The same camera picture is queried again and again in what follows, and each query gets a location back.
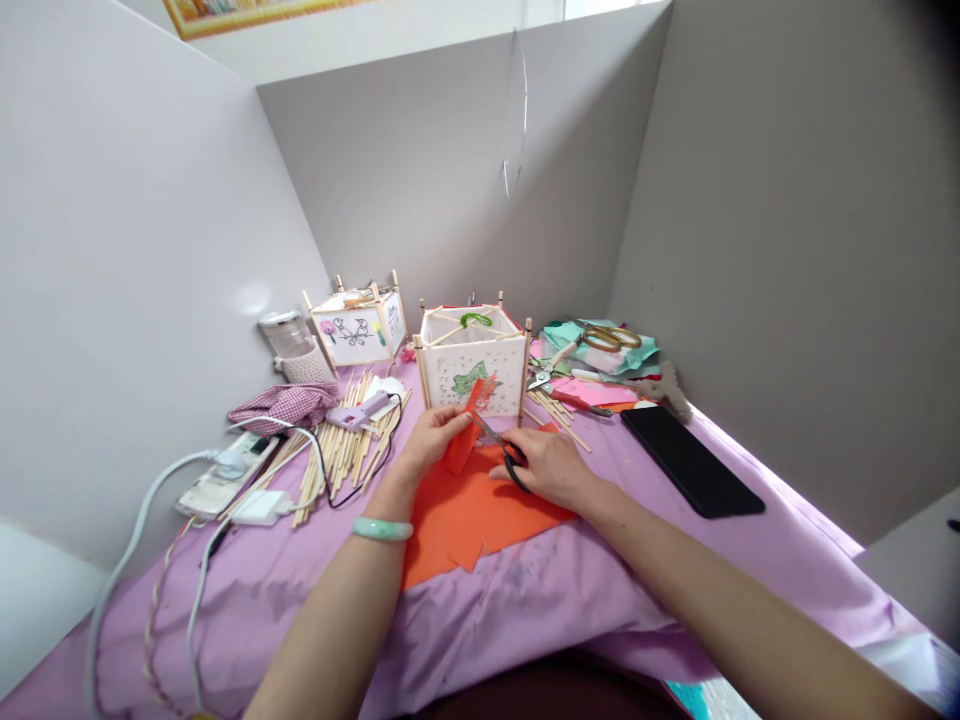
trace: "hanging wire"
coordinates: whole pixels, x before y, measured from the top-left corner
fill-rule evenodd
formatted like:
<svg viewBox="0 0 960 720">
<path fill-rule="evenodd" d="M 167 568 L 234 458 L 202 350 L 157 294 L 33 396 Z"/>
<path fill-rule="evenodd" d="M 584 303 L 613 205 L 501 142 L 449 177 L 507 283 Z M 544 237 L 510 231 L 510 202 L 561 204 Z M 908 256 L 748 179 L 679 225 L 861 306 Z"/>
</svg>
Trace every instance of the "hanging wire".
<svg viewBox="0 0 960 720">
<path fill-rule="evenodd" d="M 520 39 L 520 32 L 514 28 L 513 37 L 517 41 L 517 47 L 520 49 L 520 64 L 523 67 L 523 138 L 520 140 L 520 162 L 517 165 L 517 179 L 513 183 L 513 190 L 516 192 L 520 185 L 520 173 L 523 172 L 523 148 L 527 144 L 527 100 L 529 98 L 529 87 L 527 85 L 527 56 L 523 53 L 523 41 Z M 507 194 L 507 200 L 510 199 L 510 181 L 507 179 L 507 166 L 510 161 L 503 159 L 503 189 Z"/>
</svg>

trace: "phone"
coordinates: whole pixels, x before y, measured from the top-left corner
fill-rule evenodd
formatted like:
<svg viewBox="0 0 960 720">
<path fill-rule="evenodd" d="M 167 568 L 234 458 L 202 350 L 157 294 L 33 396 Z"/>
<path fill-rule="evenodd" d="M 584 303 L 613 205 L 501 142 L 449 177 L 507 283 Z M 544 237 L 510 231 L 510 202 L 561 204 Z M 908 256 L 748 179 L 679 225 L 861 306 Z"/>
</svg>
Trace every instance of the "phone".
<svg viewBox="0 0 960 720">
<path fill-rule="evenodd" d="M 717 520 L 759 515 L 767 509 L 665 408 L 624 410 L 620 417 L 698 515 Z"/>
</svg>

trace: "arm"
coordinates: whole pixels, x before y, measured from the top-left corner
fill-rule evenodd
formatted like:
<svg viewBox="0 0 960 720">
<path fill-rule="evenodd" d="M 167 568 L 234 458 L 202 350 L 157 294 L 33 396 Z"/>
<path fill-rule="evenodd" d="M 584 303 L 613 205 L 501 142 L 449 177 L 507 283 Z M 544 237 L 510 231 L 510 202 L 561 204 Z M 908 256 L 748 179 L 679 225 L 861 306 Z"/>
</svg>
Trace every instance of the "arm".
<svg viewBox="0 0 960 720">
<path fill-rule="evenodd" d="M 533 492 L 589 522 L 764 718 L 918 718 L 932 710 L 682 530 L 594 475 L 566 435 L 511 430 Z M 495 468 L 493 478 L 507 478 Z"/>
<path fill-rule="evenodd" d="M 453 406 L 425 412 L 363 516 L 409 522 L 420 479 L 470 424 Z M 404 542 L 350 535 L 294 618 L 246 720 L 354 718 L 400 592 Z"/>
</svg>

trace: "purple bedsheet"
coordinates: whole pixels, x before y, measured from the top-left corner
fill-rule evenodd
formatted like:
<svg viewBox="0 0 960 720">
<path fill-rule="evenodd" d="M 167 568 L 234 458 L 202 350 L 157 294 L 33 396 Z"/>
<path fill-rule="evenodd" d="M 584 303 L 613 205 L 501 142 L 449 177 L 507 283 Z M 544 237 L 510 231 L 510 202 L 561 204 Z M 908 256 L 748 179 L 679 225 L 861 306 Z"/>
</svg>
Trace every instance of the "purple bedsheet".
<svg viewBox="0 0 960 720">
<path fill-rule="evenodd" d="M 402 447 L 423 407 L 415 366 L 401 367 L 414 390 L 395 442 Z M 540 408 L 534 408 L 542 414 Z M 502 429 L 510 422 L 491 423 Z M 652 511 L 686 530 L 854 647 L 918 629 L 851 557 L 845 533 L 789 489 L 704 416 L 691 432 L 767 505 L 761 516 L 706 521 L 686 504 L 619 421 L 577 416 L 593 449 L 587 463 Z M 306 458 L 275 488 L 299 487 Z M 197 626 L 206 698 L 225 716 L 249 702 L 307 593 L 350 531 L 369 493 L 342 511 L 321 509 L 295 532 L 234 529 L 214 558 Z M 157 623 L 156 669 L 167 693 L 193 710 L 186 624 L 198 563 L 212 527 L 184 537 L 174 556 Z M 162 718 L 144 679 L 143 629 L 159 559 L 114 596 L 104 623 L 100 697 L 105 710 Z M 85 625 L 78 626 L 0 704 L 0 717 L 83 715 Z M 469 574 L 435 577 L 400 599 L 361 713 L 385 718 L 542 655 L 584 645 L 652 677 L 694 682 L 716 675 L 698 644 L 664 611 L 582 520 L 477 563 Z"/>
</svg>

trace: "pink checkered fabric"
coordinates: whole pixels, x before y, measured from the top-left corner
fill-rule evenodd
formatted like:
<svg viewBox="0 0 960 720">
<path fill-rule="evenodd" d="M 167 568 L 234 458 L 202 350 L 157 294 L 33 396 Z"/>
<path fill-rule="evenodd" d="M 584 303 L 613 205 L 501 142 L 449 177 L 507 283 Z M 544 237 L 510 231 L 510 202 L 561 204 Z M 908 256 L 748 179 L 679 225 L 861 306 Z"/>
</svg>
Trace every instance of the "pink checkered fabric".
<svg viewBox="0 0 960 720">
<path fill-rule="evenodd" d="M 282 430 L 286 430 L 290 435 L 294 431 L 279 423 L 269 420 L 244 423 L 244 420 L 257 415 L 269 415 L 300 427 L 314 427 L 323 420 L 327 408 L 336 406 L 339 401 L 340 388 L 334 382 L 274 385 L 253 400 L 228 412 L 227 419 L 232 423 L 243 423 L 244 429 L 264 437 L 275 435 Z"/>
</svg>

